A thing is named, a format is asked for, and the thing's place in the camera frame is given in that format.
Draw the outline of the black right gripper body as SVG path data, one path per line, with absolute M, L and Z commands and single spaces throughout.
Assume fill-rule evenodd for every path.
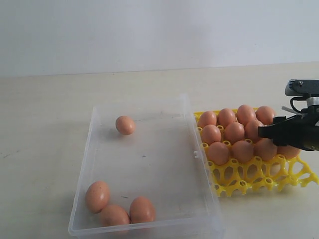
M 278 125 L 278 136 L 273 138 L 277 146 L 292 146 L 304 151 L 319 149 L 319 108 L 303 109 L 303 115 L 287 117 Z

